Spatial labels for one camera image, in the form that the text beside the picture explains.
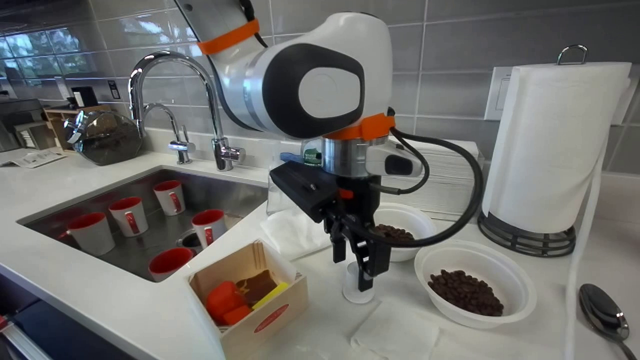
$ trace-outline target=stainless steel sink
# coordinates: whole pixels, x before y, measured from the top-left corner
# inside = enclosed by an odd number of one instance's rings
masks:
[[[153,191],[155,184],[166,180],[179,180],[184,191],[186,210],[172,217],[164,215]],[[112,202],[130,196],[143,199],[149,230],[137,237],[126,238],[120,232],[108,208]],[[20,223],[56,239],[66,231],[67,223],[73,218],[101,211],[107,214],[116,247],[97,258],[152,281],[147,269],[149,261],[160,252],[176,247],[176,242],[192,228],[193,215],[205,209],[222,209],[225,212],[227,228],[230,229],[266,199],[266,188],[162,169],[113,188],[105,188],[104,191],[98,192],[98,195],[88,199],[86,196],[79,197],[72,200],[72,205],[66,208],[45,210],[42,213],[46,215]],[[56,241],[62,241],[80,250],[71,236]]]

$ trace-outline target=faucet spout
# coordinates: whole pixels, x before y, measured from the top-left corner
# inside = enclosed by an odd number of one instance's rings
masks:
[[[244,149],[228,146],[227,138],[225,138],[222,132],[222,122],[220,120],[220,111],[218,109],[218,100],[216,98],[214,83],[204,67],[189,56],[176,53],[175,51],[156,51],[155,53],[146,55],[133,68],[131,76],[129,77],[128,86],[129,102],[131,103],[129,111],[131,112],[131,118],[135,121],[138,127],[140,137],[145,136],[144,119],[150,110],[144,106],[142,85],[145,77],[151,69],[153,69],[157,64],[166,62],[181,63],[189,67],[202,81],[207,101],[209,103],[211,120],[213,121],[214,138],[212,140],[212,144],[214,145],[216,165],[220,171],[231,170],[233,168],[232,160],[241,161],[242,158],[244,158]]]

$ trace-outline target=orange strap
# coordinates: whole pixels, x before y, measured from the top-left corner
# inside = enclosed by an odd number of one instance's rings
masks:
[[[252,37],[254,34],[260,32],[260,24],[258,19],[253,19],[250,22],[242,25],[237,29],[233,29],[224,35],[220,35],[215,39],[211,39],[205,42],[199,42],[198,47],[200,51],[205,55],[211,55],[219,53],[222,50],[228,49],[233,45],[243,42],[246,39]]]
[[[347,127],[324,137],[332,140],[363,139],[368,141],[389,135],[389,129],[394,126],[396,126],[396,119],[393,116],[379,113],[362,119],[358,126]]]

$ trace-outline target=stack of napkins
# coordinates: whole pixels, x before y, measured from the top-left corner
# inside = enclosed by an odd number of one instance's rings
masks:
[[[393,136],[390,140],[398,142]],[[474,142],[450,140],[467,150],[475,159],[483,158]],[[430,143],[408,141],[429,163],[430,175],[427,183],[411,194],[382,194],[382,202],[400,202],[423,210],[431,218],[455,220],[467,208],[474,185],[474,176],[467,161],[457,152]],[[383,176],[382,185],[394,188],[409,188],[421,177]]]

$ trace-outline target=electrical outlet cover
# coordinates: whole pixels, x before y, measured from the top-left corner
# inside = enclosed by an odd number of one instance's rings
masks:
[[[484,110],[485,120],[500,120],[504,109],[504,100],[507,98],[507,89],[511,79],[513,67],[494,67],[489,88],[489,98]]]

